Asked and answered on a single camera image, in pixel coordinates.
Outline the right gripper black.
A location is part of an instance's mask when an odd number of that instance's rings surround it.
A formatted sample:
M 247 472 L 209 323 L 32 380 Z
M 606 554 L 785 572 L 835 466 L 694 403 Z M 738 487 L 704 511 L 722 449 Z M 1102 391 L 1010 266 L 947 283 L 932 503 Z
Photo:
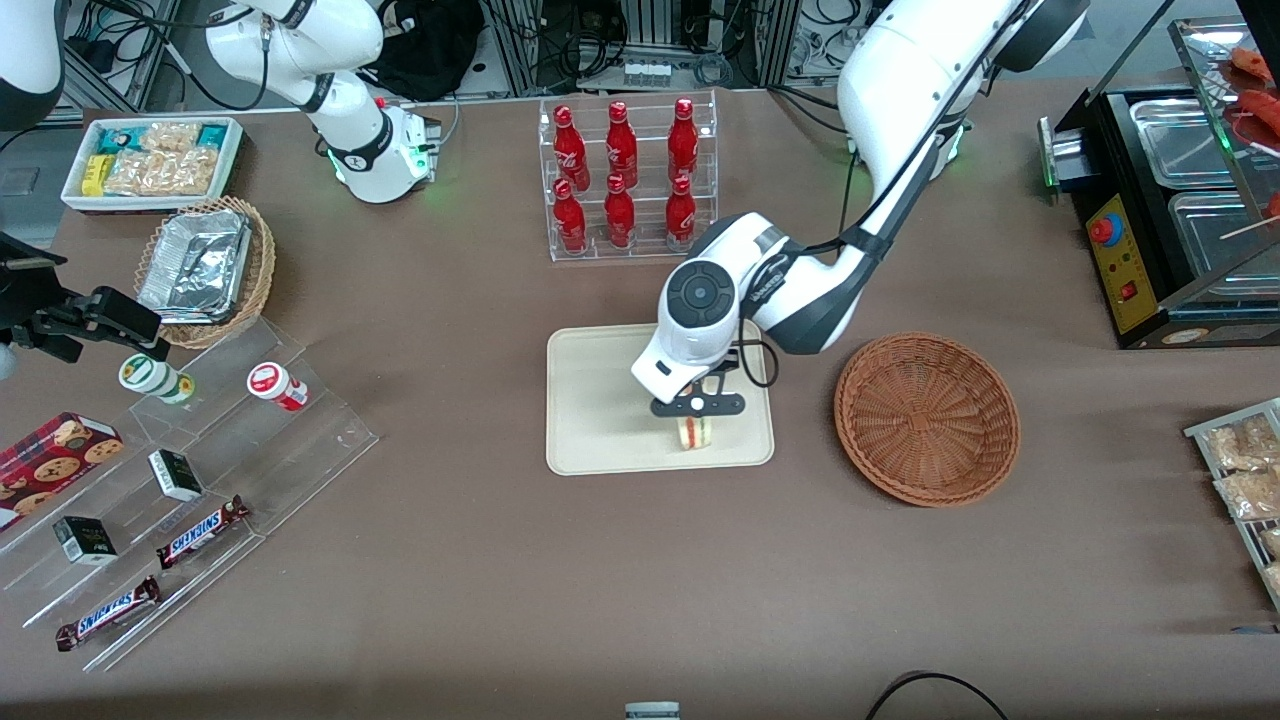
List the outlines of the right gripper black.
M 3 234 L 1 261 L 3 346 L 14 343 L 63 363 L 77 363 L 83 350 L 78 340 L 26 327 L 46 307 L 60 305 L 70 333 L 82 340 L 132 347 L 156 347 L 161 340 L 160 316 L 119 290 L 95 288 L 88 295 L 65 299 L 67 291 L 55 272 L 68 263 L 64 256 Z

